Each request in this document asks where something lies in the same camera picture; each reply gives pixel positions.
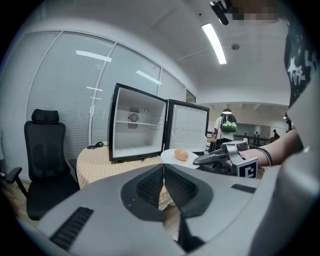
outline black office chair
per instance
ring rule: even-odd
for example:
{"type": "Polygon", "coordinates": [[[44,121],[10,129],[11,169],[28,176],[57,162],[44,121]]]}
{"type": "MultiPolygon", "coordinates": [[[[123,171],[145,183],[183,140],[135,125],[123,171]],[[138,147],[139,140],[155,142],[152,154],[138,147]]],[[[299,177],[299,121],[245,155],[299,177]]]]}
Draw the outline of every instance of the black office chair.
{"type": "Polygon", "coordinates": [[[66,126],[59,122],[58,111],[36,109],[24,125],[29,177],[28,192],[14,168],[5,176],[7,183],[16,181],[26,197],[26,212],[31,220],[39,220],[47,211],[68,198],[79,188],[70,174],[64,156],[66,126]]]}

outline chair headrest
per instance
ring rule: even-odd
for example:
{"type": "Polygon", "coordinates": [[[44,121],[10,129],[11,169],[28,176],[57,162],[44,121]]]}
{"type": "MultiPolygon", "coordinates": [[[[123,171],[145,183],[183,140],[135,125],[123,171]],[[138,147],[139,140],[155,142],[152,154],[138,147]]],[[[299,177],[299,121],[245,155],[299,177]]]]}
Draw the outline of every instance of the chair headrest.
{"type": "Polygon", "coordinates": [[[34,123],[38,124],[56,124],[59,122],[58,111],[48,111],[35,109],[32,113],[31,119],[34,123]]]}

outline white plate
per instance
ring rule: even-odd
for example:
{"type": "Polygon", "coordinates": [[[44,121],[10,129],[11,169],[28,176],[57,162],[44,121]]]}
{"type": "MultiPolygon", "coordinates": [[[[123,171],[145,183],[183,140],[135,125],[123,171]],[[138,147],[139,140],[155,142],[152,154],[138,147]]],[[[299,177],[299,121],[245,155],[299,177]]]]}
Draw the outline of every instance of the white plate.
{"type": "Polygon", "coordinates": [[[180,165],[192,169],[199,167],[199,165],[193,164],[194,160],[198,157],[195,153],[186,150],[189,154],[189,157],[186,161],[181,161],[175,158],[175,150],[176,148],[167,149],[161,153],[161,159],[165,164],[180,165]]]}

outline green backpack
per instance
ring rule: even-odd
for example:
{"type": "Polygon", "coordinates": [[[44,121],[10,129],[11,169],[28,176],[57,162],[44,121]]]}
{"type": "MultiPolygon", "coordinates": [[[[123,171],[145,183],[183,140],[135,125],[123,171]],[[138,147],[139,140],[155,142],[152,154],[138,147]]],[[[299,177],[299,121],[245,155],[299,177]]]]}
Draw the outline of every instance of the green backpack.
{"type": "Polygon", "coordinates": [[[224,114],[221,120],[221,131],[235,133],[237,131],[237,120],[232,114],[224,114]]]}

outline black cable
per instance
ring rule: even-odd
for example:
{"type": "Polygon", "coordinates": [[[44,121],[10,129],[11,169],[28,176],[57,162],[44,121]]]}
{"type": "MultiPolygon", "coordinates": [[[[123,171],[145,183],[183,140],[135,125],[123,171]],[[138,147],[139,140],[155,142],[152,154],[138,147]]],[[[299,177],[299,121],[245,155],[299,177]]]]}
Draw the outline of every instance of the black cable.
{"type": "Polygon", "coordinates": [[[264,149],[262,147],[258,147],[258,146],[251,146],[249,144],[245,144],[245,145],[248,145],[249,147],[251,147],[253,149],[257,149],[257,150],[263,151],[267,155],[267,157],[269,158],[270,165],[273,166],[271,155],[266,149],[264,149]]]}
{"type": "Polygon", "coordinates": [[[93,150],[93,149],[96,149],[96,148],[102,148],[103,146],[106,146],[105,144],[103,144],[101,141],[96,143],[95,145],[91,145],[91,146],[87,146],[86,148],[88,150],[93,150]]]}

